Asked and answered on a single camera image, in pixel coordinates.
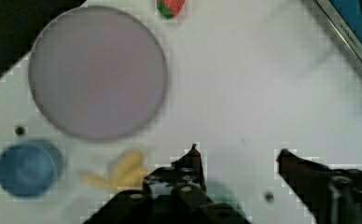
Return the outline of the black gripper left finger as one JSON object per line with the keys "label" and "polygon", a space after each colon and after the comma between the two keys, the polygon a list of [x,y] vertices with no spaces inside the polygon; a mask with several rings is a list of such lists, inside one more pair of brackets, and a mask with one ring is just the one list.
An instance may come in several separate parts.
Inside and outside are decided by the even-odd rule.
{"label": "black gripper left finger", "polygon": [[190,151],[150,173],[140,190],[116,194],[83,224],[250,224],[229,203],[206,193],[201,153]]}

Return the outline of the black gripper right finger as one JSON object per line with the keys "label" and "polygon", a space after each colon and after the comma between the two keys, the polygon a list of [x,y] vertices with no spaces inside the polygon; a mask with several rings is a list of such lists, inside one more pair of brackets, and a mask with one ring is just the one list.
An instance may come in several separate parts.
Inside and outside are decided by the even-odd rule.
{"label": "black gripper right finger", "polygon": [[362,224],[362,171],[331,169],[284,148],[278,174],[312,213],[316,224]]}

